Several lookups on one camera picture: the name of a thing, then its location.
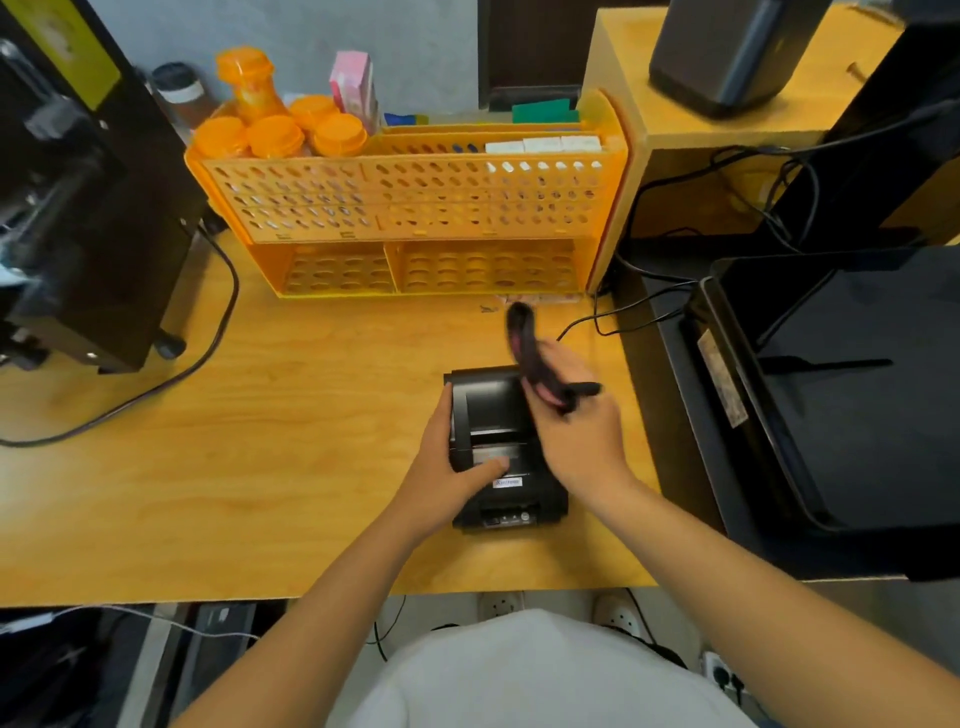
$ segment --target forearm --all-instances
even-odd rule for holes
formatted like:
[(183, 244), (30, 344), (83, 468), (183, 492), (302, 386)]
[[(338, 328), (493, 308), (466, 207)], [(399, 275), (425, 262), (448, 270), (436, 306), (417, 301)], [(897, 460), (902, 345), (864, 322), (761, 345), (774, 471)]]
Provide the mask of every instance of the forearm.
[(322, 726), (417, 539), (388, 510), (177, 721), (177, 728)]
[(960, 680), (634, 478), (589, 506), (785, 724), (955, 725)]

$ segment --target orange bottle cap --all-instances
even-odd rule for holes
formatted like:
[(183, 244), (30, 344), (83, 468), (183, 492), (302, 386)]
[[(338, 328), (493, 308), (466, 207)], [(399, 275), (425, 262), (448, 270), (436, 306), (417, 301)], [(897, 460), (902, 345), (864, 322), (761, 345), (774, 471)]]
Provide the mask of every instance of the orange bottle cap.
[(207, 119), (193, 132), (193, 143), (208, 159), (244, 157), (250, 149), (247, 127), (235, 116)]
[(290, 116), (267, 116), (247, 129), (255, 157), (278, 159), (297, 157), (303, 146), (303, 131)]
[(217, 55), (217, 76), (230, 85), (266, 81), (274, 73), (274, 65), (259, 48), (240, 46)]
[(332, 113), (340, 113), (337, 104), (330, 96), (301, 96), (290, 105), (294, 121), (305, 132), (312, 132), (317, 125)]
[(353, 157), (366, 143), (363, 122), (348, 113), (327, 116), (313, 132), (313, 148), (324, 157)]

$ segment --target printer brand label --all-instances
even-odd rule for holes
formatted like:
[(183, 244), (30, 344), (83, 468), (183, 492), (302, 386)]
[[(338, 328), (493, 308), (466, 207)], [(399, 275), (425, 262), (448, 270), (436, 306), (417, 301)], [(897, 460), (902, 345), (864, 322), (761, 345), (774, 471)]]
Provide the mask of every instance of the printer brand label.
[(748, 419), (747, 409), (743, 406), (743, 400), (736, 391), (736, 385), (733, 384), (733, 377), (730, 376), (727, 363), (717, 349), (713, 332), (709, 328), (697, 340), (697, 346), (700, 348), (700, 354), (703, 355), (704, 362), (707, 364), (710, 378), (713, 379), (713, 386), (716, 387), (717, 394), (720, 395), (720, 401), (723, 402), (723, 408), (727, 413), (727, 419), (730, 420), (730, 426), (743, 425)]
[(494, 488), (519, 488), (523, 485), (522, 477), (498, 477), (493, 482)]

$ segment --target person's left hand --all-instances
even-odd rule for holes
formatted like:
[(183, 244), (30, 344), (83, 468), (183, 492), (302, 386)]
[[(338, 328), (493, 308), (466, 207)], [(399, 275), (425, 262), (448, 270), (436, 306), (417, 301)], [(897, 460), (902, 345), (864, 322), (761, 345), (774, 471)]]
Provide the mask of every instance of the person's left hand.
[(452, 387), (447, 384), (440, 403), (430, 416), (420, 451), (407, 471), (387, 512), (415, 529), (425, 539), (453, 521), (473, 494), (510, 467), (505, 457), (494, 457), (463, 473), (450, 467), (450, 407)]

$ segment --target receipt printer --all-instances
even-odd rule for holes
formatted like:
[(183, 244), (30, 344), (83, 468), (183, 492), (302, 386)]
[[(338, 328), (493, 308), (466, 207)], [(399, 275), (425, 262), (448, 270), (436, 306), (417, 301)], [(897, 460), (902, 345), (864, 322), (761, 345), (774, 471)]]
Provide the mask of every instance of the receipt printer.
[(519, 368), (462, 369), (444, 375), (444, 382), (453, 384), (453, 470), (460, 473), (492, 457), (510, 458), (510, 469), (468, 500), (453, 524), (505, 528), (554, 523), (565, 516), (566, 488), (543, 459)]

